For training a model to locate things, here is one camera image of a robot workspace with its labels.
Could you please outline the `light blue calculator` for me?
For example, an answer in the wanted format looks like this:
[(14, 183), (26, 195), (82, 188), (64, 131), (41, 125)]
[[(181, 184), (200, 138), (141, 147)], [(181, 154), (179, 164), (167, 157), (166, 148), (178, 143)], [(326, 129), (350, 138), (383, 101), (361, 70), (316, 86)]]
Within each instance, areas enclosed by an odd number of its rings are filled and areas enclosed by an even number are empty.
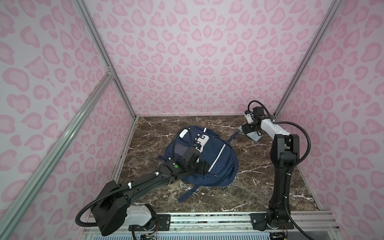
[(245, 132), (243, 132), (242, 130), (242, 127), (239, 127), (238, 130), (243, 134), (245, 135), (246, 137), (248, 137), (249, 139), (253, 140), (254, 142), (258, 142), (261, 138), (262, 138), (262, 134), (259, 135), (257, 132), (251, 132), (251, 133), (248, 133), (246, 134)]

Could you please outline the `navy blue backpack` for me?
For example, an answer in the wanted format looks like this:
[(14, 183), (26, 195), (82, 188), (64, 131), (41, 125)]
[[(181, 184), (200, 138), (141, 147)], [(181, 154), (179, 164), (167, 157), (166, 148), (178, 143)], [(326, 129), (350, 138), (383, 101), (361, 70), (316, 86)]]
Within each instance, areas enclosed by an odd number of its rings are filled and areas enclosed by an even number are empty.
[(166, 148), (164, 155), (160, 155), (159, 159), (166, 162), (172, 157), (182, 156), (189, 147), (195, 147), (199, 135), (210, 137), (200, 156), (200, 160), (209, 163), (208, 173), (204, 176), (192, 174), (183, 178), (184, 181), (193, 184), (194, 187), (178, 199), (180, 203), (188, 199), (201, 186), (226, 187), (234, 181), (239, 169), (239, 159), (231, 146), (231, 141), (239, 133), (237, 131), (228, 140), (223, 140), (212, 130), (200, 126), (186, 127), (178, 132)]

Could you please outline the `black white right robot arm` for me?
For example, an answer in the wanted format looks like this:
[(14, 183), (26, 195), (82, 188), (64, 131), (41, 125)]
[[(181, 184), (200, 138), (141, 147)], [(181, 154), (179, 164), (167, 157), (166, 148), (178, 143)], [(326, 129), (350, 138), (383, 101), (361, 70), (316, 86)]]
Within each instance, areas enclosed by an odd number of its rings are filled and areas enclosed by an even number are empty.
[(263, 107), (246, 110), (247, 123), (241, 126), (242, 132), (257, 141), (261, 131), (266, 132), (272, 139), (270, 158), (274, 166), (274, 188), (269, 206), (264, 214), (251, 214), (254, 230), (290, 230), (294, 225), (290, 219), (289, 192), (292, 177), (291, 168), (300, 158), (299, 136), (291, 134), (276, 124), (265, 114)]

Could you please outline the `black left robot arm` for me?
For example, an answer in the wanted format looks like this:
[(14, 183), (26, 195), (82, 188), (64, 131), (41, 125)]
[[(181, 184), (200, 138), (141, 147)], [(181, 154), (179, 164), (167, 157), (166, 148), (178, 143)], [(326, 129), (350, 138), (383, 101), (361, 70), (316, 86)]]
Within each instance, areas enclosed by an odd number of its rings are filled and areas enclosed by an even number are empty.
[(158, 224), (158, 215), (150, 205), (135, 206), (134, 203), (152, 191), (184, 177), (206, 175), (209, 167), (208, 162), (201, 160), (199, 150), (188, 148), (182, 156), (166, 161), (153, 173), (123, 184), (111, 181), (90, 206), (95, 219), (91, 226), (98, 227), (102, 236), (108, 236), (122, 226), (130, 226), (132, 229), (140, 226), (151, 231)]

